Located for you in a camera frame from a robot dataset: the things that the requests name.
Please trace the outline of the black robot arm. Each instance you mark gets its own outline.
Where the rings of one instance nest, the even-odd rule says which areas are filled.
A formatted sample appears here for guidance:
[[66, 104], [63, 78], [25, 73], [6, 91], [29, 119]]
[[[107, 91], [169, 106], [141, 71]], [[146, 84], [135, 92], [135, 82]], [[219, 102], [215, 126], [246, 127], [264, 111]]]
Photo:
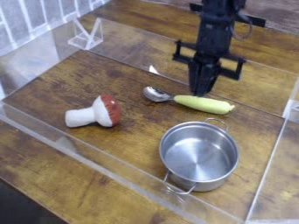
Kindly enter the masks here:
[[230, 44], [245, 4], [241, 0], [202, 0], [197, 42], [175, 42], [173, 59], [189, 65], [190, 88], [197, 96], [205, 96], [213, 90], [221, 74], [234, 80], [241, 77], [246, 60], [230, 53]]

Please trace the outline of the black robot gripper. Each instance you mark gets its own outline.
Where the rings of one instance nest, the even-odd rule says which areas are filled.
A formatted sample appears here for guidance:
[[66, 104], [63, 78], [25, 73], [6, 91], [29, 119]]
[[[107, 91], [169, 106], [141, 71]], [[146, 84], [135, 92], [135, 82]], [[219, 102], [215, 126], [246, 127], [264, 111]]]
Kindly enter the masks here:
[[246, 60], [230, 53], [234, 25], [235, 13], [203, 12], [197, 42], [175, 42], [173, 59], [189, 65], [190, 88], [197, 96], [213, 90], [221, 74], [234, 80], [241, 78]]

